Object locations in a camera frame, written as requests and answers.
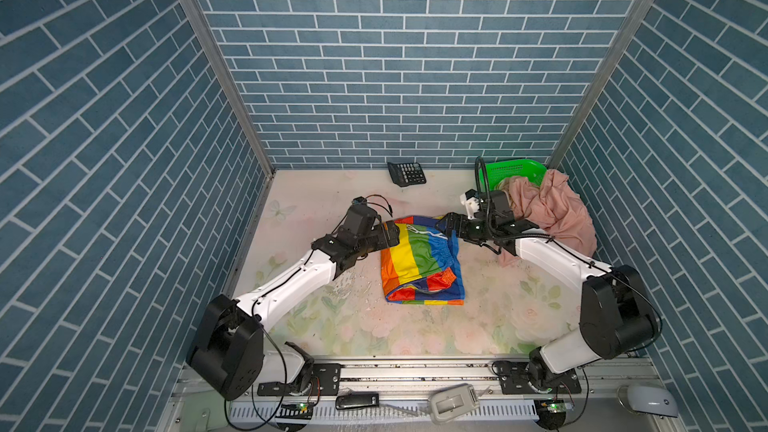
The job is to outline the green plastic basket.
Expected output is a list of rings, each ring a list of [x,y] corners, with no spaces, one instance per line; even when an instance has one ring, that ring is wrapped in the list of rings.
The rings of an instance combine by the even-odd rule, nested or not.
[[[494,190],[504,179],[510,177],[525,177],[528,181],[540,186],[547,168],[531,159],[505,160],[486,163],[481,157],[475,164],[476,187],[480,191]]]

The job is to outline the pink shorts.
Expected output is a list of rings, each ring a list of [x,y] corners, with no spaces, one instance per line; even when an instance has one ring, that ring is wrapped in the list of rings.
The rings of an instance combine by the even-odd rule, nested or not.
[[[513,176],[497,189],[506,194],[516,219],[527,219],[562,244],[587,257],[594,256],[597,238],[593,221],[581,197],[569,186],[566,174],[549,169],[539,186],[526,177]]]

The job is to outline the rainbow striped shorts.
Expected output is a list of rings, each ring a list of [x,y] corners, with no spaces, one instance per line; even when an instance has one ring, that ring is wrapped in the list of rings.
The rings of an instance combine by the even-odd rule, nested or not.
[[[459,240],[436,226],[437,218],[397,219],[399,244],[381,252],[385,300],[416,305],[462,305],[465,289],[459,262]]]

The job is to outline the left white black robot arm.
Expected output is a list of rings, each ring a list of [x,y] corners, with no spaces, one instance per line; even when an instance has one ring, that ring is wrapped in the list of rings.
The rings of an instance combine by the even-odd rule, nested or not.
[[[297,263],[267,284],[236,298],[215,297],[202,314],[187,364],[228,401],[255,384],[282,383],[288,393],[303,392],[314,359],[293,343],[279,346],[270,329],[359,259],[398,244],[399,229],[392,221],[357,235],[341,229],[313,242]]]

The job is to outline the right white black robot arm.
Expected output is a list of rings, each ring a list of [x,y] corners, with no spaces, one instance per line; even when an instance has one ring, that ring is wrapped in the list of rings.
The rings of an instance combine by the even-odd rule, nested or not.
[[[470,190],[461,203],[466,212],[439,219],[440,232],[495,252],[507,251],[580,294],[578,327],[529,354],[531,376],[562,375],[641,350],[659,338],[663,320],[633,267],[596,261],[534,222],[517,218],[500,191],[480,195]]]

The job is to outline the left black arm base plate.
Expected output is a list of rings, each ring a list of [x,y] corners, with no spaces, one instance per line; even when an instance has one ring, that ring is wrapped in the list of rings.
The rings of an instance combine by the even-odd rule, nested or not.
[[[256,394],[261,397],[337,396],[340,378],[341,365],[339,363],[315,363],[311,367],[305,365],[296,378],[288,384],[279,382],[259,384],[256,388]]]

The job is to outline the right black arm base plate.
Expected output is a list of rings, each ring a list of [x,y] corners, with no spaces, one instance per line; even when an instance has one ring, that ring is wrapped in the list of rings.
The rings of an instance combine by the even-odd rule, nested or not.
[[[497,377],[504,395],[554,394],[582,392],[574,369],[564,373],[552,373],[544,365],[529,362],[498,360],[491,363],[491,372]]]

